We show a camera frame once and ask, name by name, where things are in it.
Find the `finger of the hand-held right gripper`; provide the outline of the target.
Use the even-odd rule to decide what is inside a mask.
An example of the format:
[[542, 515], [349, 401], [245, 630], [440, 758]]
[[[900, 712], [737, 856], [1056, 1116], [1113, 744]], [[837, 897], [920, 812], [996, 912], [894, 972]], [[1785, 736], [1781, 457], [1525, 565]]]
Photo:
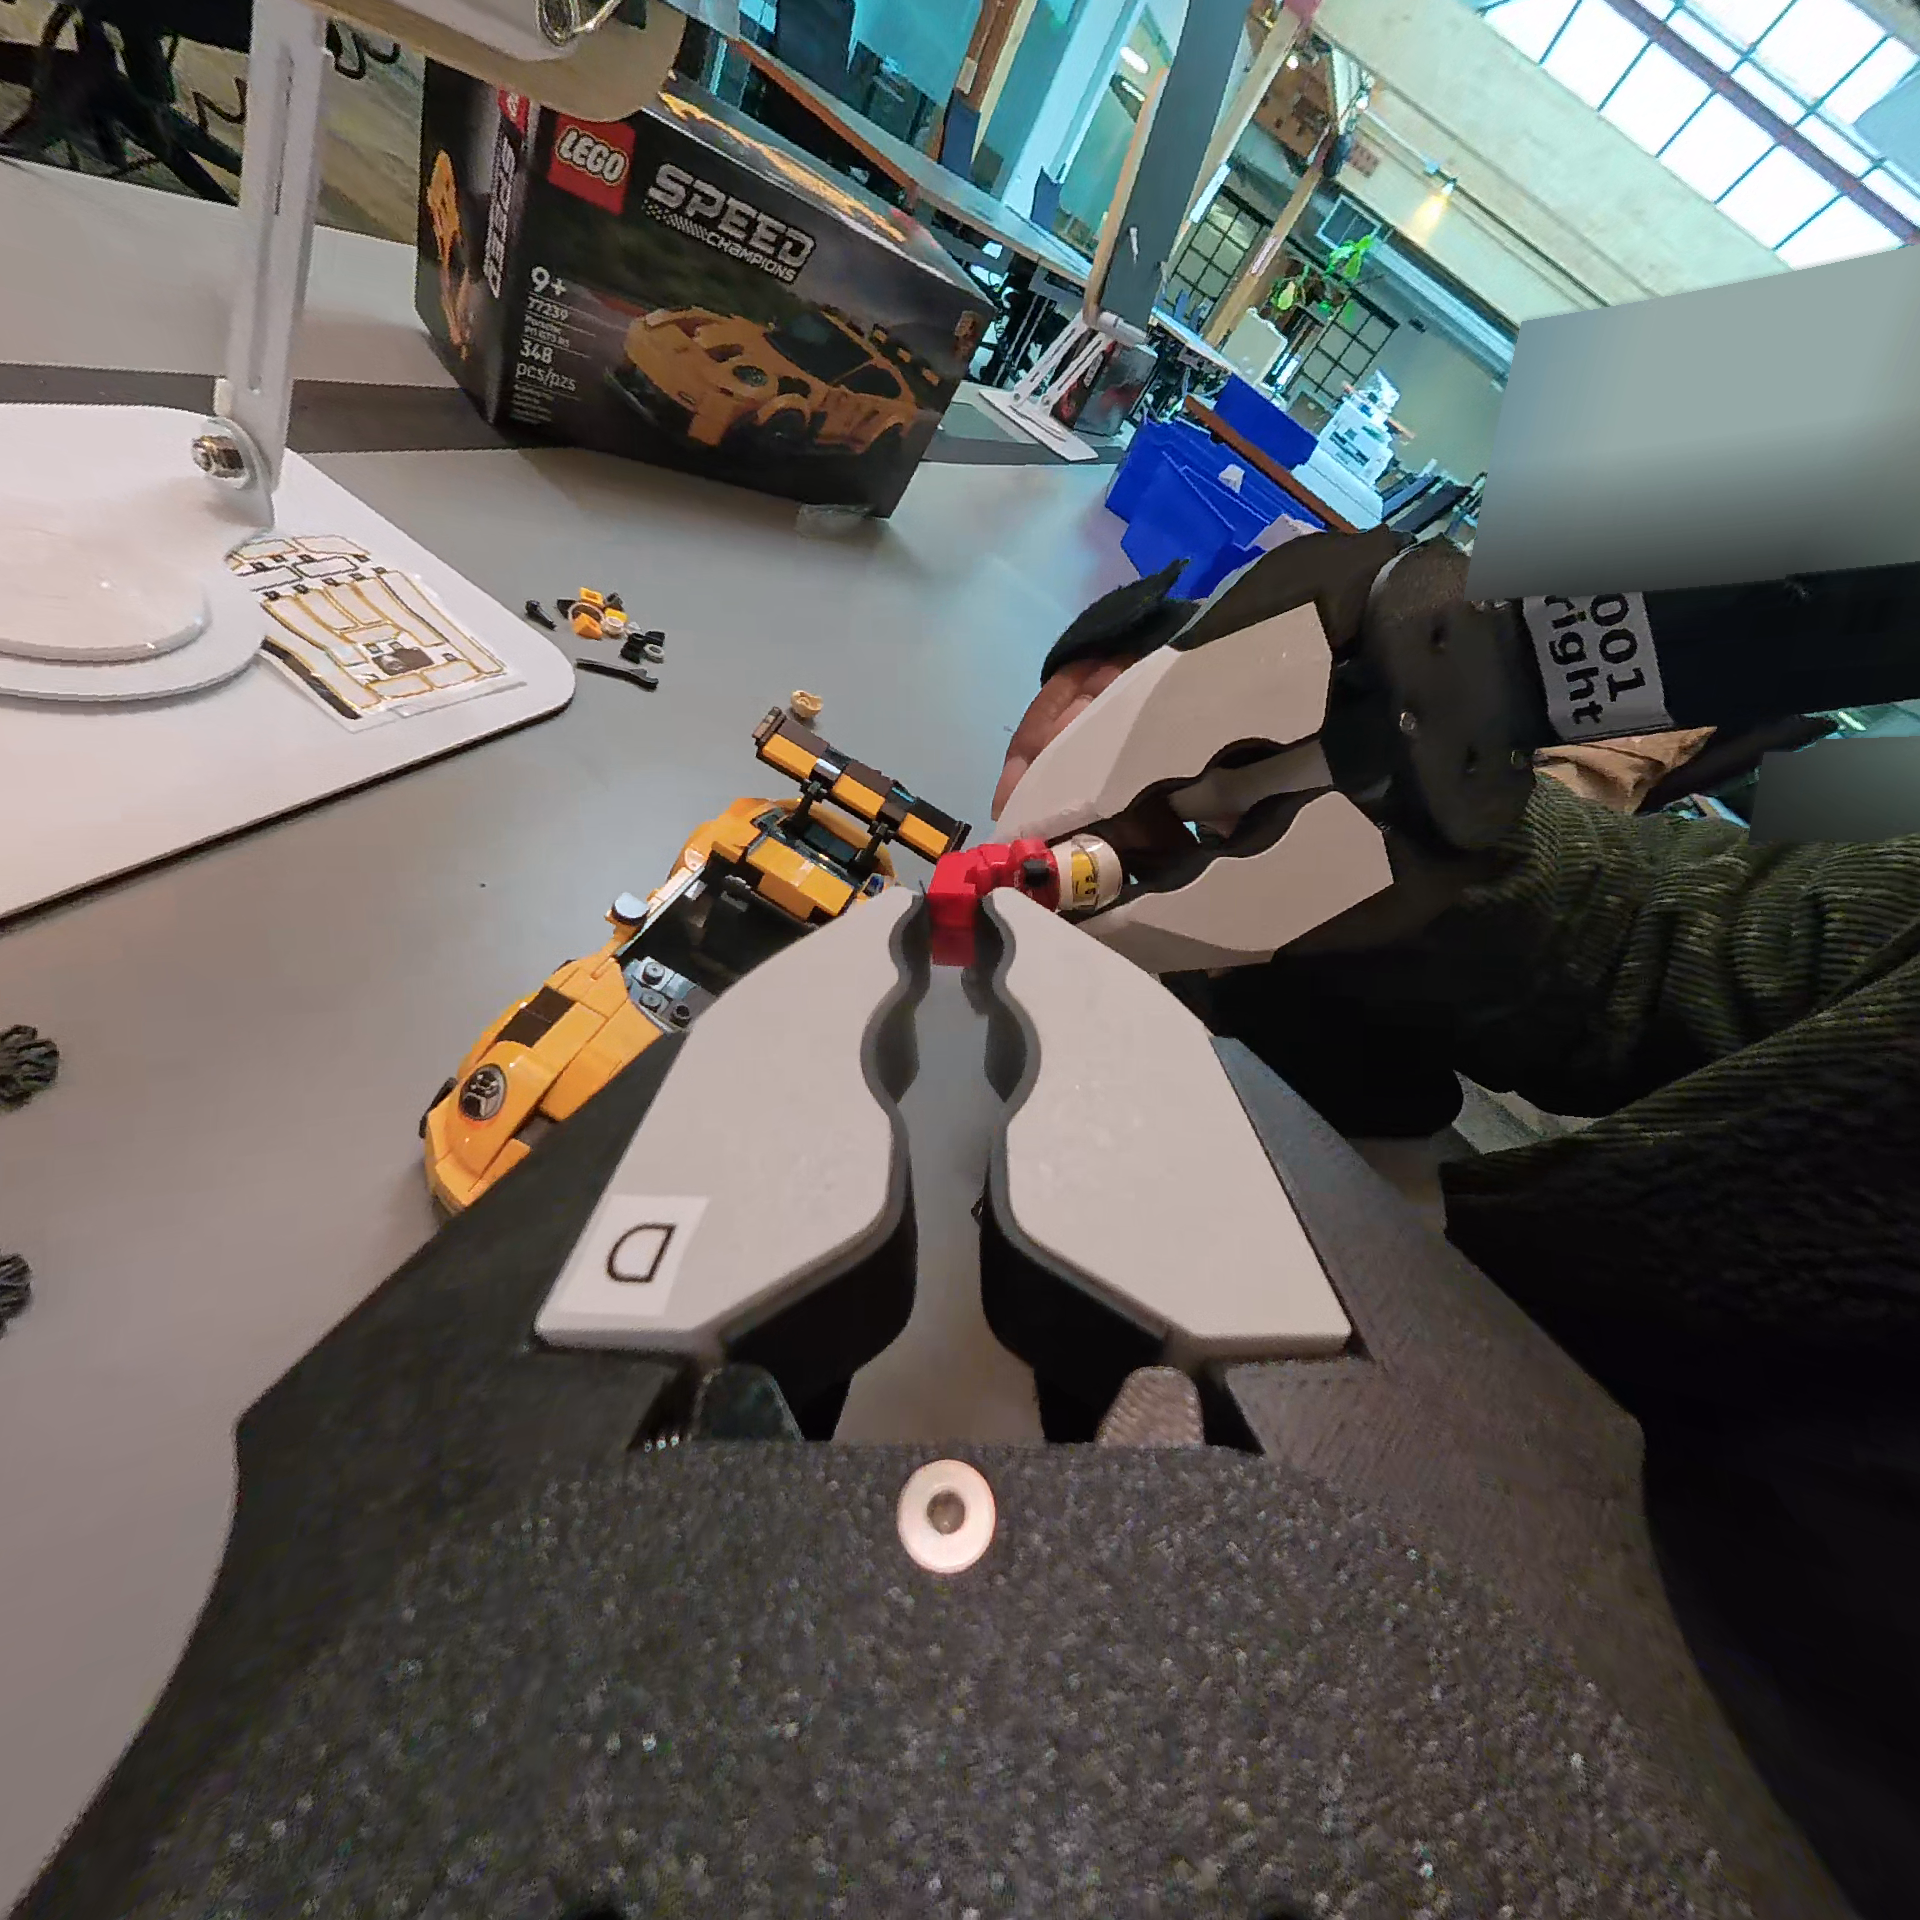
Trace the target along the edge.
[[1036, 750], [992, 815], [999, 841], [1123, 815], [1155, 788], [1196, 784], [1237, 750], [1284, 751], [1327, 715], [1333, 648], [1316, 606], [1127, 665]]
[[1198, 855], [1190, 876], [1101, 912], [1101, 943], [1149, 974], [1262, 964], [1384, 892], [1381, 828], [1336, 790], [1277, 795], [1245, 817], [1240, 851]]

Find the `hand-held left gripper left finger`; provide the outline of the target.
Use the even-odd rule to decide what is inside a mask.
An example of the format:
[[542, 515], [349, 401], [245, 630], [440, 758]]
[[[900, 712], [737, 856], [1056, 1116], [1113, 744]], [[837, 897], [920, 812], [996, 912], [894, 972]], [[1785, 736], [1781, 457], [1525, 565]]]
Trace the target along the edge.
[[542, 1344], [877, 1358], [917, 1285], [897, 1101], [919, 997], [920, 897], [894, 887], [696, 1015], [536, 1309]]

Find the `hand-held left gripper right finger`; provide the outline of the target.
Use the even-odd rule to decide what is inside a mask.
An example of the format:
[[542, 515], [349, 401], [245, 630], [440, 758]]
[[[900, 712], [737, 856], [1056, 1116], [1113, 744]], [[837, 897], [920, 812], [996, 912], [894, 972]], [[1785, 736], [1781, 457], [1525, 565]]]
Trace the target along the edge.
[[1203, 1021], [1017, 892], [999, 941], [992, 1208], [1007, 1240], [1173, 1359], [1331, 1358], [1352, 1337]]

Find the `yellow lego car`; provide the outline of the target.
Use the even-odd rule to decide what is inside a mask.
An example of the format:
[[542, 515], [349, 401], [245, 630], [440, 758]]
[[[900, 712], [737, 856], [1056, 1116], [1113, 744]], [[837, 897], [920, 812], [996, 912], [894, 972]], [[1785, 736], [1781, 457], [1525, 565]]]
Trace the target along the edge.
[[516, 999], [428, 1103], [423, 1176], [440, 1214], [467, 1212], [744, 974], [894, 888], [897, 852], [934, 862], [969, 841], [967, 821], [838, 751], [801, 704], [767, 711], [752, 741], [792, 793], [701, 823], [651, 894], [613, 900], [608, 939]]

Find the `red lego minifigure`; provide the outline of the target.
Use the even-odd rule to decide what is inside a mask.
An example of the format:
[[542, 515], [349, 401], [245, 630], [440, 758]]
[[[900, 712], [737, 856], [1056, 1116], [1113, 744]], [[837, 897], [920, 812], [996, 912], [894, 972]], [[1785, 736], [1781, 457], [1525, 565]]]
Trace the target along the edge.
[[1069, 876], [1071, 855], [1038, 836], [941, 855], [923, 894], [933, 961], [943, 968], [976, 961], [982, 902], [992, 894], [1014, 894], [1059, 915], [1069, 895]]

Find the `pile of small lego parts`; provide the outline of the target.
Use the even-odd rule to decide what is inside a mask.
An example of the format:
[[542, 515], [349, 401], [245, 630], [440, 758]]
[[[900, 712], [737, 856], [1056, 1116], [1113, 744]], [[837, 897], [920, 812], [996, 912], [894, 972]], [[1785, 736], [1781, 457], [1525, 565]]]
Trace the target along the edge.
[[576, 640], [613, 647], [617, 659], [632, 665], [657, 665], [665, 656], [665, 635], [632, 623], [620, 595], [581, 589], [574, 597], [555, 598], [551, 606], [528, 597], [521, 614], [548, 632], [571, 632]]

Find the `person's right forearm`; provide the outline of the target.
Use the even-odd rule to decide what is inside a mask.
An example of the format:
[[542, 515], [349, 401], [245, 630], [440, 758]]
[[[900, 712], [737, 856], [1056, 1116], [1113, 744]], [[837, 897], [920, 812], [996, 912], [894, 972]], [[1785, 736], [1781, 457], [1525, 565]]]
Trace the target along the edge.
[[1452, 1067], [1599, 1118], [1692, 1083], [1915, 1094], [1918, 841], [1760, 844], [1540, 776], [1430, 926]]

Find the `lego set box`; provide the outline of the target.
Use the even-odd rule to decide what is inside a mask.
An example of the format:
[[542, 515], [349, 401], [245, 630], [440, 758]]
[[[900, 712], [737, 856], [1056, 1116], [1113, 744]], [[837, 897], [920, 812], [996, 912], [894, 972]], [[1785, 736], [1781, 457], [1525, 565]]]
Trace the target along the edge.
[[429, 62], [415, 312], [510, 436], [889, 518], [992, 301], [696, 86], [590, 120]]

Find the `lego sticker sheet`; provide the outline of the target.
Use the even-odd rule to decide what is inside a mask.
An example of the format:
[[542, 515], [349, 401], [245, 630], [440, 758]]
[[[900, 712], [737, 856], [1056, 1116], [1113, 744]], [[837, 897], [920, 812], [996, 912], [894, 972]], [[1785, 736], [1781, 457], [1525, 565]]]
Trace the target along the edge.
[[254, 595], [261, 659], [349, 732], [521, 684], [413, 574], [344, 535], [255, 535], [225, 567]]

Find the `black padded wrist rest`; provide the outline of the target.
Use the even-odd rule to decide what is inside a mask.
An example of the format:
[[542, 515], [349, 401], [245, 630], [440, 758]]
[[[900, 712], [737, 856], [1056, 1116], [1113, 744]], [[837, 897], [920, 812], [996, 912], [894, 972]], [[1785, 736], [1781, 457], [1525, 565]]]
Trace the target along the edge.
[[1428, 1139], [1460, 1116], [1464, 1094], [1443, 1043], [1325, 972], [1273, 960], [1169, 972], [1160, 984], [1216, 1037], [1247, 1047], [1341, 1135]]

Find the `beige bag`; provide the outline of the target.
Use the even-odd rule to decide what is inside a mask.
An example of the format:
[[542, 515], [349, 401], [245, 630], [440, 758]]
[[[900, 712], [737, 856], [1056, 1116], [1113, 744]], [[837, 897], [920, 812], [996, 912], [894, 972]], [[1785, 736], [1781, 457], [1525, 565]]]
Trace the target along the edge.
[[1531, 756], [1537, 776], [1581, 799], [1633, 813], [1661, 779], [1685, 769], [1711, 743], [1711, 727], [1557, 743]]

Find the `green potted plant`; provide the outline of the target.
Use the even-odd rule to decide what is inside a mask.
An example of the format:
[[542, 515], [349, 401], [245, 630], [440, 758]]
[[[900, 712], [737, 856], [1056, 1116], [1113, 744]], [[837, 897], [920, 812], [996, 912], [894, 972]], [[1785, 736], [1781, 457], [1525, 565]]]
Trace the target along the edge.
[[1289, 265], [1270, 291], [1270, 315], [1283, 327], [1331, 324], [1352, 299], [1379, 237], [1379, 230], [1364, 230], [1320, 260], [1300, 259]]

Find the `black office chair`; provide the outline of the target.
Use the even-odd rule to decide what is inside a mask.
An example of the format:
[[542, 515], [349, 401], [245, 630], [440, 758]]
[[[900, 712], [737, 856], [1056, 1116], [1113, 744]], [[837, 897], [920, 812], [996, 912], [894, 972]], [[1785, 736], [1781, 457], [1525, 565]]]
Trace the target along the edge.
[[230, 205], [243, 157], [176, 105], [182, 40], [247, 55], [243, 3], [52, 5], [33, 44], [4, 40], [4, 85], [24, 102], [4, 120], [6, 160], [97, 161], [108, 179], [161, 168], [188, 195]]

